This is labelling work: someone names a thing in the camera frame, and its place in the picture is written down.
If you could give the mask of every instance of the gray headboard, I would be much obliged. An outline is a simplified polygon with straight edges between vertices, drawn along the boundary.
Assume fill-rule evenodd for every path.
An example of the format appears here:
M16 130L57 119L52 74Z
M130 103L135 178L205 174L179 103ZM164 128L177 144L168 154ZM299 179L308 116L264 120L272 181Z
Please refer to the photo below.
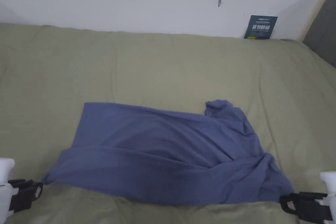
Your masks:
M336 0L324 1L303 43L336 67Z

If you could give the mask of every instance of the dark blue booklet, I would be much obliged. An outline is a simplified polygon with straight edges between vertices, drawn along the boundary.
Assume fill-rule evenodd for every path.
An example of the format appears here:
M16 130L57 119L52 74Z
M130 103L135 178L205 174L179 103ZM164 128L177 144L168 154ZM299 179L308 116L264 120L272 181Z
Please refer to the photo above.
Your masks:
M267 40L271 37L278 17L251 15L244 39Z

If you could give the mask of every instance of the wrinkled fabric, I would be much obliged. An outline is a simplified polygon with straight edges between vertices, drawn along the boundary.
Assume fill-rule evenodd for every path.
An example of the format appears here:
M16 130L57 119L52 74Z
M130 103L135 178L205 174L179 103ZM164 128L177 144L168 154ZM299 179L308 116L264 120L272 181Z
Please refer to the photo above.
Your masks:
M293 192L239 108L216 100L204 114L85 103L71 148L42 181L174 206L278 202Z

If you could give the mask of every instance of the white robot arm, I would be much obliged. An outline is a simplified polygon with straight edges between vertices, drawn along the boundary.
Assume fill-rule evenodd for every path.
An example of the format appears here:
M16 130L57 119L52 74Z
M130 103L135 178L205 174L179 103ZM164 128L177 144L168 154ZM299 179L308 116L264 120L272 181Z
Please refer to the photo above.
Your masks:
M32 180L8 180L14 159L0 158L0 224L18 211L29 209L32 201L37 200L43 184Z
M336 224L336 172L321 172L327 193L291 193L280 197L286 213L297 215L300 220L318 224Z

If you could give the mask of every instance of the bed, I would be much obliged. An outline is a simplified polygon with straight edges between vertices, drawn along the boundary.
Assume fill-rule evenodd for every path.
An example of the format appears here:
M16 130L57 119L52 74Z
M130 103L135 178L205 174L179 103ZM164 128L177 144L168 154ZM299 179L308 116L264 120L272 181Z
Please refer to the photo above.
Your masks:
M0 24L1 157L39 180L72 144L84 102L203 113L240 107L295 191L336 170L336 69L307 45L183 34ZM45 186L8 223L296 223L275 202L167 207Z

